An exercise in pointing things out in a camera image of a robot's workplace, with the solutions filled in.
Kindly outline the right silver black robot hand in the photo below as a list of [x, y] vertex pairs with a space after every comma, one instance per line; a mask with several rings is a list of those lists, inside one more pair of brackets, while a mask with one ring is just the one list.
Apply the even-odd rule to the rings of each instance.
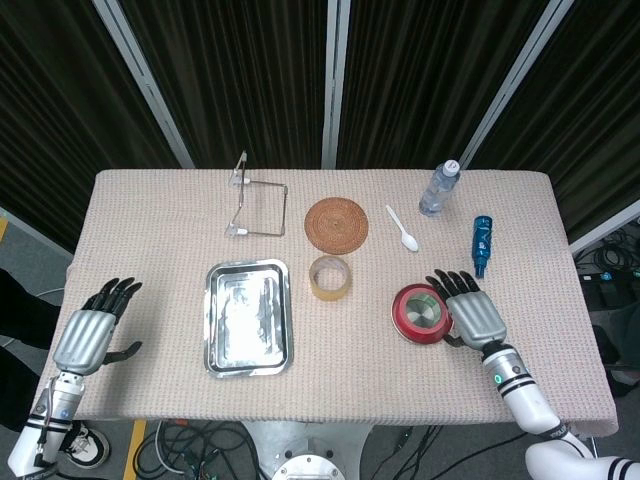
[[470, 273], [436, 269], [435, 276], [427, 275], [425, 280], [445, 303], [458, 333], [457, 337], [451, 334], [444, 336], [448, 345], [482, 351], [489, 344], [505, 341], [506, 324]]

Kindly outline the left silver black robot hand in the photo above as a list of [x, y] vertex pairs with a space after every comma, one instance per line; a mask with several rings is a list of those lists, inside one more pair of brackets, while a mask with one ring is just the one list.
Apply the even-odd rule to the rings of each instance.
[[72, 313], [53, 355], [60, 372], [86, 377], [140, 350], [142, 341], [120, 351], [110, 351], [109, 346], [129, 301], [141, 287], [134, 277], [111, 279]]

